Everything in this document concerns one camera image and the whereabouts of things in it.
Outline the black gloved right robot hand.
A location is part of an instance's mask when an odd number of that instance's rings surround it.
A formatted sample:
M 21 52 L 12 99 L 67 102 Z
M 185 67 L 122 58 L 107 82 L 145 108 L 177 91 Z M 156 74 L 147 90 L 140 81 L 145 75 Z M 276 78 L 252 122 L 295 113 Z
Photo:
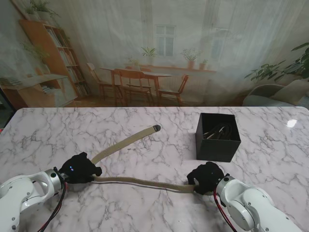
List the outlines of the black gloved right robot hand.
M 194 191 L 206 195 L 216 190 L 219 182 L 230 174 L 224 174 L 222 169 L 213 162 L 199 165 L 187 175 L 189 185 L 194 185 Z

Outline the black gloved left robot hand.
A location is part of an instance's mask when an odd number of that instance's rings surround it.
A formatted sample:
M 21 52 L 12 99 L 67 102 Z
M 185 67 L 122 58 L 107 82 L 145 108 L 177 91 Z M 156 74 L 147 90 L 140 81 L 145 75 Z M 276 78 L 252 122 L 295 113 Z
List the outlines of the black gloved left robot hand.
M 90 183 L 102 174 L 102 169 L 94 165 L 85 152 L 72 156 L 58 171 L 69 184 Z

